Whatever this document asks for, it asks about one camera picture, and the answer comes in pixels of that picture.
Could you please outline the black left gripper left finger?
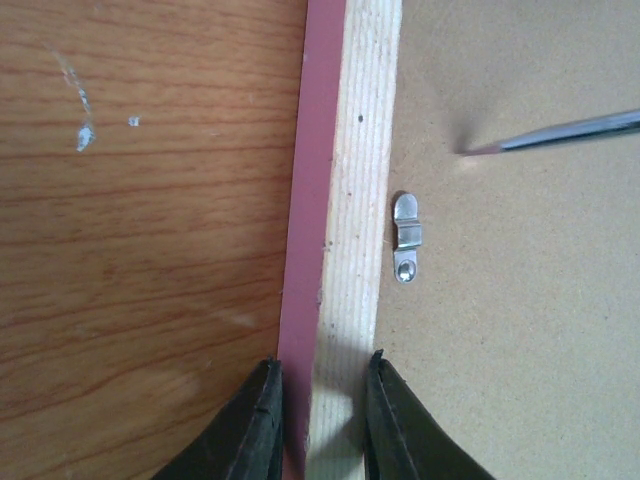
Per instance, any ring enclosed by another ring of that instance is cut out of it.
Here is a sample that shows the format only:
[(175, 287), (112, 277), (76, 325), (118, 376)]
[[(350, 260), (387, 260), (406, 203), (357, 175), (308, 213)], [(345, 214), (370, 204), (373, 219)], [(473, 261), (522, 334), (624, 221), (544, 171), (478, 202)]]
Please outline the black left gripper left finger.
[(198, 437), (156, 479), (280, 479), (283, 470), (283, 372), (262, 360)]

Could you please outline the red blue screwdriver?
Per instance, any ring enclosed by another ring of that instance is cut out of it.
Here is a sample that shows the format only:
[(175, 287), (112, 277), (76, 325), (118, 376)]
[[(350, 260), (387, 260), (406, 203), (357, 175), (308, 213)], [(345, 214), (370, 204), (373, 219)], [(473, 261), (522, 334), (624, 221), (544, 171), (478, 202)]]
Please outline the red blue screwdriver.
[(554, 147), (584, 141), (604, 140), (639, 133), (639, 110), (556, 124), (487, 145), (467, 148), (462, 156), (495, 155)]

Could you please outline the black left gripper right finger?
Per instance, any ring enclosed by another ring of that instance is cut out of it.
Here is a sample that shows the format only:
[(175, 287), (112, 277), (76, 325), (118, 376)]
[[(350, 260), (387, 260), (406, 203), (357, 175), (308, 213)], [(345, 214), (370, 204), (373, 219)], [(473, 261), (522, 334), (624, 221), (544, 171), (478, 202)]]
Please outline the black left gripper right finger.
[(456, 444), (376, 351), (366, 372), (365, 468), (368, 479), (490, 479)]

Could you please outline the pink wooden photo frame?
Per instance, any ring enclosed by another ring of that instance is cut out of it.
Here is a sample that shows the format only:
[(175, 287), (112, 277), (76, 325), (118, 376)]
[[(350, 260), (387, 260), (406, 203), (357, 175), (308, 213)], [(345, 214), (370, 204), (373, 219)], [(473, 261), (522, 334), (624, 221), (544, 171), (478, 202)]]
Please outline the pink wooden photo frame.
[[(638, 137), (460, 154), (638, 105), (635, 1), (309, 4), (286, 478), (366, 477), (376, 350), (497, 479), (638, 477)], [(422, 226), (408, 284), (403, 192)]]

